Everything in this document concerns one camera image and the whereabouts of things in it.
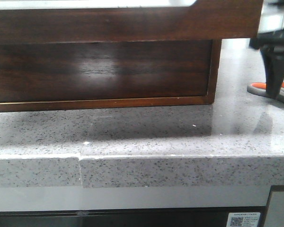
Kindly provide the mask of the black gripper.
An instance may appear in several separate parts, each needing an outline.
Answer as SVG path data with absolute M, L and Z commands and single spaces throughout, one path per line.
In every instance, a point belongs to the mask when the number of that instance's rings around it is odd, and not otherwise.
M 276 98 L 284 81 L 284 0 L 263 2 L 258 34 L 249 46 L 260 49 L 266 73 L 266 93 Z

